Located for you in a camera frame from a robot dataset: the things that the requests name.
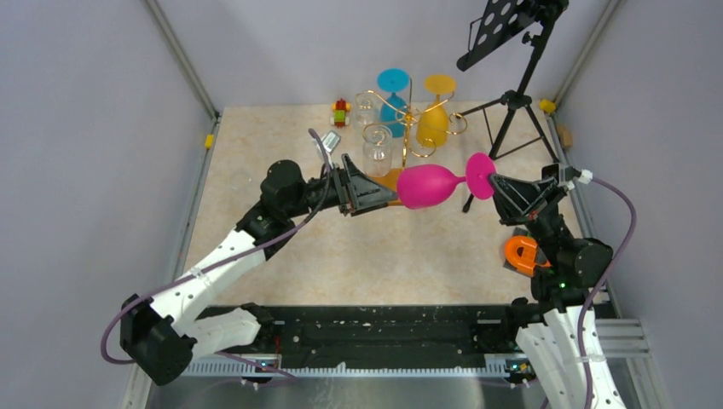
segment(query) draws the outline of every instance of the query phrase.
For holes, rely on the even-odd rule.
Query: colorful toy car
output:
[[[351,104],[344,100],[344,98],[332,104],[333,116],[329,122],[337,128],[343,128],[349,124],[349,112],[351,111]]]

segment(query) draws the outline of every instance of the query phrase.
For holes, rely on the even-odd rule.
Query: marble table surface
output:
[[[448,112],[480,102],[450,102]],[[540,110],[537,118],[547,132]],[[493,135],[506,114],[488,110]],[[317,177],[321,160],[308,128],[320,135],[330,130],[330,105],[229,107],[214,147],[186,268],[192,267],[225,238],[235,223],[258,201],[259,184],[269,165],[282,158],[296,161],[304,179]],[[408,166],[437,163],[455,174],[475,152],[490,148],[484,116],[468,117],[462,135],[430,158],[408,157]],[[351,127],[339,130],[342,141],[332,155],[348,153],[362,167],[362,137]],[[502,152],[535,138],[525,112],[512,122]],[[395,152],[400,162],[401,150]],[[495,162],[499,173],[535,180],[551,159],[536,142]],[[469,191],[459,185],[452,197],[425,210],[388,207],[358,217],[325,210],[303,228],[271,260],[242,276],[219,295],[215,304],[255,302],[266,305],[380,305],[509,303],[530,300],[529,279],[502,267],[502,246],[512,228],[499,224],[491,200],[460,209]],[[570,230],[579,235],[569,199],[560,205]]]

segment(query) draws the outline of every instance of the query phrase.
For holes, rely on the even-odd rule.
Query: white wall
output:
[[[625,2],[560,112],[575,163],[637,205],[612,281],[681,408],[723,400],[722,15],[715,0]],[[584,193],[602,239],[617,245],[625,205],[599,187]]]
[[[163,0],[160,2],[219,106],[331,103],[376,88],[391,66],[417,81],[444,72],[457,98],[491,100],[516,89],[532,48],[522,34],[460,72],[479,0]],[[529,93],[553,98],[607,0],[571,0],[552,34]],[[534,33],[539,25],[530,27]]]
[[[0,38],[0,406],[118,407],[101,333],[170,278],[210,120],[140,1],[3,2]]]

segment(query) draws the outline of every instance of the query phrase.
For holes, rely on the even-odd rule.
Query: tripod leg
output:
[[[492,144],[492,149],[489,150],[490,159],[497,159],[497,153],[502,147],[502,142],[505,140],[505,135],[507,134],[507,130],[510,129],[510,124],[512,123],[513,118],[515,118],[515,110],[507,108],[507,116],[505,116],[505,122],[502,123],[502,126],[500,127],[500,132],[497,133],[497,138],[495,139],[495,143]]]
[[[542,127],[540,126],[540,122],[537,121],[537,117],[535,116],[535,113],[532,112],[532,108],[530,108],[529,105],[526,105],[526,106],[524,106],[524,109],[525,109],[525,111],[527,111],[529,118],[532,120],[532,124],[535,126],[535,129],[537,129],[537,133],[540,134],[542,143],[545,144],[545,147],[547,148],[547,152],[550,153],[550,157],[552,158],[552,161],[556,162],[556,163],[559,162],[560,159],[558,159],[558,155],[555,154],[555,150],[552,149],[552,145],[550,145],[550,141],[547,140],[547,137],[545,136],[545,131],[542,130]]]
[[[477,111],[482,111],[483,109],[487,109],[487,108],[489,108],[489,107],[491,107],[491,106],[493,106],[493,105],[497,105],[497,104],[499,104],[499,103],[501,103],[501,102],[502,102],[502,99],[501,99],[501,98],[498,98],[498,99],[496,99],[496,100],[494,100],[494,101],[490,101],[490,102],[488,102],[488,103],[486,103],[486,104],[482,104],[482,105],[480,105],[479,107],[474,107],[474,108],[468,109],[468,110],[466,110],[466,111],[464,111],[464,112],[460,112],[460,115],[464,117],[464,116],[469,115],[469,114],[471,114],[471,113],[474,113],[474,112],[477,112]]]
[[[472,206],[472,200],[474,200],[474,196],[470,194],[470,197],[467,199],[467,203],[462,206],[462,213],[470,211],[470,207]]]

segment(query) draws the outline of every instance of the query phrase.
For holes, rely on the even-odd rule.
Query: black tripod stand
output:
[[[529,32],[524,33],[522,42],[524,44],[530,43],[533,51],[518,89],[511,89],[497,100],[459,113],[461,116],[466,116],[477,111],[483,111],[484,119],[487,123],[487,131],[490,133],[491,140],[492,136],[491,131],[489,130],[489,121],[487,120],[487,113],[485,110],[497,104],[507,106],[507,115],[505,116],[504,122],[502,122],[500,131],[497,133],[497,137],[492,141],[492,148],[489,151],[489,157],[493,160],[502,158],[510,153],[514,153],[537,141],[542,141],[545,144],[545,148],[547,148],[547,151],[550,153],[552,161],[559,161],[555,151],[552,149],[550,141],[548,141],[545,136],[545,131],[542,130],[540,122],[532,112],[532,108],[530,107],[532,98],[525,95],[524,92],[529,85],[529,81],[532,78],[535,68],[537,67],[537,62],[542,57],[542,52],[547,46],[547,40],[552,34],[555,22],[563,11],[567,9],[567,6],[568,0],[524,0],[522,2],[515,2],[515,0],[511,0],[508,2],[489,2],[487,8],[484,10],[484,15],[470,24],[470,34],[475,23],[479,22],[480,27],[477,31],[477,37],[474,45],[471,46],[470,44],[468,47],[469,52],[457,61],[457,67],[461,71],[465,71],[479,62],[483,57],[500,47],[507,40],[519,34],[533,22],[537,21],[542,25],[542,32],[540,35],[530,36]],[[499,21],[500,18],[504,19],[504,21],[498,23],[497,21]],[[525,142],[519,147],[515,147],[500,154],[502,142],[505,140],[505,136],[510,128],[512,120],[515,117],[515,113],[520,108],[524,108],[524,110],[527,111],[539,136],[532,141]],[[473,199],[474,197],[470,195],[464,207],[462,207],[463,212],[466,213],[469,211]]]

